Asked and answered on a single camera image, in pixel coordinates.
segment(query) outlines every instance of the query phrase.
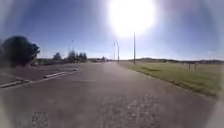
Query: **sunlight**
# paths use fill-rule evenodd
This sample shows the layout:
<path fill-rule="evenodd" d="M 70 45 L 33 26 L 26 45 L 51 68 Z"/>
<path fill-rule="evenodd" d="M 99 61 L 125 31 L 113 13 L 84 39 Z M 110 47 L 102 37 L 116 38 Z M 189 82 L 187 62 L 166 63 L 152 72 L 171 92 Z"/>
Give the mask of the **sunlight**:
<path fill-rule="evenodd" d="M 155 22 L 152 0 L 112 0 L 109 8 L 110 22 L 119 37 L 139 34 Z"/>

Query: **grass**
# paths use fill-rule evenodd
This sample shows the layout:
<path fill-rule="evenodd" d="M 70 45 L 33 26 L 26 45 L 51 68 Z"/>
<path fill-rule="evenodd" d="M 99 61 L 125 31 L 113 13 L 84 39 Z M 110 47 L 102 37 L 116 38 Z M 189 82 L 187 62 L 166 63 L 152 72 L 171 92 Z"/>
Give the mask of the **grass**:
<path fill-rule="evenodd" d="M 198 64 L 196 70 L 194 65 L 191 69 L 185 64 L 172 63 L 121 63 L 122 66 L 141 72 L 152 77 L 173 83 L 185 89 L 201 94 L 217 97 L 222 89 L 221 72 L 222 65 Z"/>

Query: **white lane line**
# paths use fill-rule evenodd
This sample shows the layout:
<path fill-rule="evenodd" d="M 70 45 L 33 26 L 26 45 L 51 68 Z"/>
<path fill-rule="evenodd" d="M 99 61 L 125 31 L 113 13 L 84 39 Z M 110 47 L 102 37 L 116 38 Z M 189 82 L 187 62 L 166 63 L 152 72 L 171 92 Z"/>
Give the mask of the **white lane line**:
<path fill-rule="evenodd" d="M 54 77 L 54 76 L 58 76 L 58 75 L 66 74 L 66 73 L 67 72 L 58 72 L 58 73 L 46 75 L 46 76 L 44 76 L 44 78 Z"/>
<path fill-rule="evenodd" d="M 32 82 L 29 82 L 29 83 L 19 84 L 19 85 L 10 87 L 10 88 L 5 88 L 5 89 L 18 88 L 18 87 L 21 87 L 21 86 L 29 86 L 29 85 L 32 85 L 32 84 L 41 83 L 41 82 L 44 82 L 44 81 L 48 81 L 48 80 L 51 80 L 51 79 L 55 79 L 57 77 L 71 75 L 73 73 L 81 72 L 81 71 L 84 71 L 84 70 L 85 69 L 80 69 L 80 70 L 77 70 L 77 71 L 74 71 L 74 72 L 68 72 L 68 73 L 65 73 L 65 74 L 56 75 L 56 76 L 53 76 L 53 77 L 49 77 L 49 78 L 45 78 L 45 79 L 41 79 L 41 80 L 37 80 L 37 81 L 32 81 Z"/>
<path fill-rule="evenodd" d="M 26 81 L 26 82 L 33 82 L 32 80 L 24 79 L 24 78 L 21 78 L 21 77 L 18 77 L 18 76 L 13 76 L 13 75 L 6 74 L 6 73 L 1 73 L 1 75 L 6 76 L 6 77 L 10 77 L 10 78 L 15 78 L 15 79 L 22 80 L 22 81 Z"/>
<path fill-rule="evenodd" d="M 2 84 L 2 85 L 0 85 L 0 88 L 7 87 L 7 86 L 13 86 L 16 84 L 21 84 L 21 83 L 22 83 L 22 81 L 16 81 L 16 82 L 12 82 L 12 83 Z"/>

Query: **road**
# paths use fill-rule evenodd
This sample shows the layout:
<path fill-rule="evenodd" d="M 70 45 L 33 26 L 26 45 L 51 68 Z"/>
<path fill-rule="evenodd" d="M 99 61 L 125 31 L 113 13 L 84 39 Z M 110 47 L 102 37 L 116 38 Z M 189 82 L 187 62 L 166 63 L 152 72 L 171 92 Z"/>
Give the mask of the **road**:
<path fill-rule="evenodd" d="M 65 68 L 81 70 L 43 80 L 26 74 L 32 83 L 2 88 L 0 126 L 205 128 L 216 108 L 214 99 L 115 63 L 57 67 Z"/>

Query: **pole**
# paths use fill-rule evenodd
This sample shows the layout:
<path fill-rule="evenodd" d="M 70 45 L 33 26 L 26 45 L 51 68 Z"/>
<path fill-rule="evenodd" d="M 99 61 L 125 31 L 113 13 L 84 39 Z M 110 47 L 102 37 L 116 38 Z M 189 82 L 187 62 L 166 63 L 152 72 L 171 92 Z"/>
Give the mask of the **pole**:
<path fill-rule="evenodd" d="M 136 53 L 135 53 L 135 31 L 134 31 L 134 64 L 135 64 L 135 57 L 136 57 Z"/>
<path fill-rule="evenodd" d="M 117 41 L 115 41 L 114 46 L 117 45 L 117 62 L 119 63 L 120 61 L 120 48 L 119 48 L 119 44 Z"/>

